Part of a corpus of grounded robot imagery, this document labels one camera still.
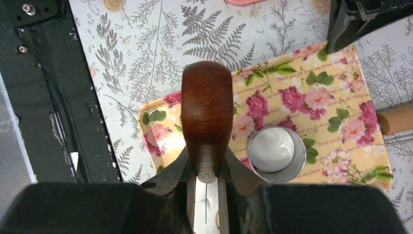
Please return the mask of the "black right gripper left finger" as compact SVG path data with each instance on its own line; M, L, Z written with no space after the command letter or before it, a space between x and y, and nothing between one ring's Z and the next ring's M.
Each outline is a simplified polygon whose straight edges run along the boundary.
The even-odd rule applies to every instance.
M3 234L188 234L187 149L150 180L37 183L24 188L0 223Z

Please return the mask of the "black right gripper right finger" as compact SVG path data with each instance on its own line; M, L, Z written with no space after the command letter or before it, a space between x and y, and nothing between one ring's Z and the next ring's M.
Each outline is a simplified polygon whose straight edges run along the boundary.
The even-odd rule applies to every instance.
M369 185L270 184L230 149L224 159L228 234L404 234L385 194Z

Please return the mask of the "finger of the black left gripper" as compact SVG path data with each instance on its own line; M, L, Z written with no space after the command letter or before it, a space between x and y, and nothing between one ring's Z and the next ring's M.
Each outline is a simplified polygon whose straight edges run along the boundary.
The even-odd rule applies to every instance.
M332 0L326 53L340 51L412 13L412 0Z

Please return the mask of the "white dough ball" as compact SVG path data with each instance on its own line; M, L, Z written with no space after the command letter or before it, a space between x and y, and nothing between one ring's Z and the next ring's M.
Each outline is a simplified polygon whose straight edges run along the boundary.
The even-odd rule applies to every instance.
M295 151L290 133L280 127L263 129L249 146L250 163L263 172L277 172L290 164Z

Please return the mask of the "floral yellow tray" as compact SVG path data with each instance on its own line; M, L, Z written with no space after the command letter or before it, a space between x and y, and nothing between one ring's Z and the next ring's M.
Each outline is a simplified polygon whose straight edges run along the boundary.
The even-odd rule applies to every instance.
M235 184L260 182L249 162L247 141L265 127L280 126L297 133L307 153L293 183L390 189L394 176L354 46L328 55L325 43L318 43L234 72L202 61L184 74L198 79L196 94L210 88L214 104L222 102L218 78L232 81L229 148L238 162L229 169L228 180Z

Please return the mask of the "wooden double-ended rolling pin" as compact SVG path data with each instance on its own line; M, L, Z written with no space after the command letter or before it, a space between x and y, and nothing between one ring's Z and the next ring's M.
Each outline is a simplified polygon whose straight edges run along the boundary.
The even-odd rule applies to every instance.
M413 105L377 111L378 123L386 146L413 141Z

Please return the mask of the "pink plastic tray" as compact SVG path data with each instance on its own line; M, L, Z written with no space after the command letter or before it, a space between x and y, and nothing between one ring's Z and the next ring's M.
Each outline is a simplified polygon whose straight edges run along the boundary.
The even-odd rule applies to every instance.
M263 2L266 0L226 0L226 1L235 6L248 6L248 5Z

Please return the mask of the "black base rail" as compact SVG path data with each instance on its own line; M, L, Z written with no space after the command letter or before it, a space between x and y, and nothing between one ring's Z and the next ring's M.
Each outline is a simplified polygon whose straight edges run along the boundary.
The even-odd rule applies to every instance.
M37 182L122 182L67 0L1 1L0 72Z

